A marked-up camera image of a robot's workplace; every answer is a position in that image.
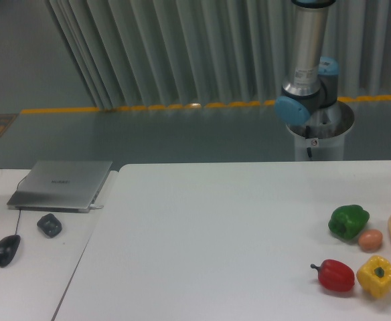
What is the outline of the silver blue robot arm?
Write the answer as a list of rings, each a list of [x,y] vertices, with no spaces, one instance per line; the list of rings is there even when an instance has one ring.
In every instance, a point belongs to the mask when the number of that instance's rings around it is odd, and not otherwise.
[[[321,65],[329,8],[334,1],[293,1],[294,38],[282,95],[275,101],[277,116],[288,125],[302,126],[322,108],[337,101],[337,70]]]

